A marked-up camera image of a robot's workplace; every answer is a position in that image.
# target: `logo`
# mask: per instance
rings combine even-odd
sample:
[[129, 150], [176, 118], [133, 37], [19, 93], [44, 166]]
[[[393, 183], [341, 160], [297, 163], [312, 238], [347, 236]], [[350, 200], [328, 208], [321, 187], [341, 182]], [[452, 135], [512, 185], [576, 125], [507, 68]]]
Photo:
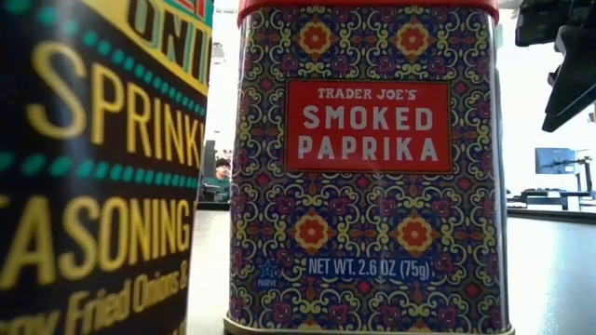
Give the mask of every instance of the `logo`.
[[274, 288], [278, 283], [278, 266], [267, 260], [263, 265], [259, 265], [261, 273], [257, 279], [257, 288]]

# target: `red lid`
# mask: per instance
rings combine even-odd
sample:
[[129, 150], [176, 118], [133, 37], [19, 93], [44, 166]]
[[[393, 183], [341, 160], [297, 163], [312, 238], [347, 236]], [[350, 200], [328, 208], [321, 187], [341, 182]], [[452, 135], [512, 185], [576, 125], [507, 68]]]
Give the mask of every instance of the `red lid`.
[[419, 5], [419, 6], [470, 6], [480, 7], [491, 13], [495, 23], [499, 21], [498, 0], [240, 0], [238, 26], [252, 11], [269, 6], [383, 6], [383, 5]]

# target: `teal dots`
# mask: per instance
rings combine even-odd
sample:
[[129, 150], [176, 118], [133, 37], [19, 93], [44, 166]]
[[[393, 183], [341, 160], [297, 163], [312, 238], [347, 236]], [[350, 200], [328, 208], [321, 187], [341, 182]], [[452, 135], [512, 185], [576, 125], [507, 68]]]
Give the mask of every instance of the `teal dots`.
[[169, 173], [166, 173], [166, 175], [164, 176], [164, 185], [169, 186], [170, 180], [171, 180], [171, 175]]
[[141, 78], [144, 73], [145, 68], [142, 66], [142, 64], [137, 64], [137, 67], [134, 68], [134, 75], [136, 75], [137, 78]]
[[72, 160], [69, 157], [62, 156], [54, 159], [48, 171], [52, 177], [58, 178], [66, 175], [72, 166]]
[[101, 41], [97, 45], [97, 51], [102, 56], [105, 56], [105, 55], [109, 54], [111, 49], [112, 49], [112, 45], [110, 44], [110, 42], [105, 41], [105, 40]]
[[121, 64], [124, 61], [125, 57], [126, 57], [126, 55], [124, 54], [124, 52], [122, 52], [122, 50], [120, 50], [120, 49], [117, 49], [112, 54], [112, 61], [115, 64]]
[[161, 182], [164, 180], [164, 174], [161, 172], [156, 173], [156, 185], [161, 185]]
[[142, 78], [146, 84], [151, 83], [151, 79], [153, 78], [153, 73], [151, 71], [146, 71], [145, 76]]
[[69, 35], [76, 34], [76, 32], [78, 32], [78, 22], [75, 20], [69, 20], [68, 22], [64, 23], [62, 29]]
[[95, 164], [93, 163], [93, 161], [88, 159], [85, 162], [81, 163], [80, 166], [78, 166], [78, 169], [76, 170], [76, 176], [78, 178], [87, 178], [91, 175], [91, 172], [93, 171], [94, 167]]
[[108, 175], [109, 171], [110, 166], [105, 162], [100, 162], [100, 164], [95, 167], [95, 178], [102, 180]]
[[134, 182], [140, 183], [145, 178], [145, 170], [143, 168], [137, 168], [137, 173], [134, 176]]
[[89, 31], [83, 34], [83, 43], [86, 46], [93, 47], [97, 43], [99, 37], [95, 32]]
[[8, 170], [15, 162], [15, 155], [9, 152], [0, 152], [0, 172]]
[[131, 56], [128, 56], [127, 59], [124, 61], [124, 68], [128, 71], [132, 70], [134, 67], [134, 59]]
[[124, 174], [122, 175], [122, 181], [129, 182], [132, 181], [132, 177], [134, 176], [134, 168], [131, 166], [124, 168]]
[[161, 78], [156, 77], [156, 79], [153, 80], [153, 87], [155, 89], [159, 89], [160, 86], [161, 86]]
[[46, 25], [52, 25], [58, 21], [58, 13], [55, 8], [42, 7], [37, 12], [37, 20]]
[[4, 9], [11, 14], [23, 14], [31, 9], [32, 0], [6, 0]]
[[147, 172], [145, 172], [145, 183], [151, 184], [153, 182], [154, 176], [155, 176], [155, 173], [153, 172], [153, 170], [147, 170]]
[[42, 154], [32, 154], [27, 157], [20, 167], [22, 174], [25, 176], [33, 176], [39, 172], [46, 164], [46, 157]]
[[116, 164], [112, 167], [112, 170], [110, 171], [110, 179], [112, 181], [119, 181], [120, 178], [122, 178], [122, 166], [119, 164]]

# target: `computer monitor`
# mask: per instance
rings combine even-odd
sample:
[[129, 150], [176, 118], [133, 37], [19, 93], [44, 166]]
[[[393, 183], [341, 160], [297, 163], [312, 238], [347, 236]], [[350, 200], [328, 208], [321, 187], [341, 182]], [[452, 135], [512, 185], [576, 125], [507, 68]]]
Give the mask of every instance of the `computer monitor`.
[[535, 173], [536, 174], [576, 174], [577, 159], [575, 150], [568, 148], [536, 148]]

